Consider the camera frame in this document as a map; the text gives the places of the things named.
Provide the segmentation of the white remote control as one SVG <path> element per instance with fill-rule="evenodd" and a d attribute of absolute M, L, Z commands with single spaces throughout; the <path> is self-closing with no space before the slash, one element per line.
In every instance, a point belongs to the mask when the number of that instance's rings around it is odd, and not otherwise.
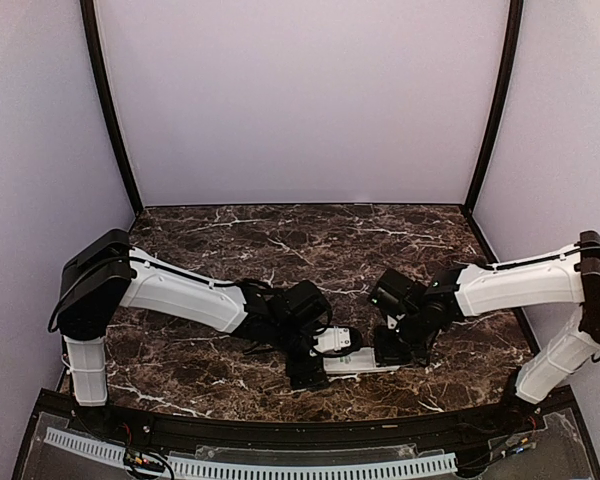
<path fill-rule="evenodd" d="M 324 358 L 323 364 L 328 376 L 385 373 L 399 369 L 398 365 L 381 366 L 375 359 L 375 350 L 372 347 L 363 347 L 343 357 Z"/>

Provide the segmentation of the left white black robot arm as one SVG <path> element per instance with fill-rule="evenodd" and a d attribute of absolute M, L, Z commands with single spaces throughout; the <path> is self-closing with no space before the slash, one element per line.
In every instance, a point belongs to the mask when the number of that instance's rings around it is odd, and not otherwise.
<path fill-rule="evenodd" d="M 121 427 L 107 403 L 104 338 L 120 308 L 155 311 L 282 351 L 291 373 L 323 382 L 322 358 L 340 350 L 329 302 L 316 285 L 284 289 L 255 280 L 216 280 L 160 261 L 113 229 L 69 260 L 47 329 L 66 345 L 81 417 L 100 436 Z"/>

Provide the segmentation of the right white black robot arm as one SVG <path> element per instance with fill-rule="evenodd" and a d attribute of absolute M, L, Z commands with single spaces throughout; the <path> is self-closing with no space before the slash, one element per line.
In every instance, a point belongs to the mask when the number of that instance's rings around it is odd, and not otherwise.
<path fill-rule="evenodd" d="M 438 335 L 454 322 L 504 310 L 569 308 L 555 335 L 508 376 L 482 427 L 510 434 L 586 362 L 600 360 L 600 234 L 583 231 L 574 243 L 523 259 L 442 269 L 427 284 L 387 269 L 368 300 L 384 320 L 374 331 L 382 366 L 428 365 Z"/>

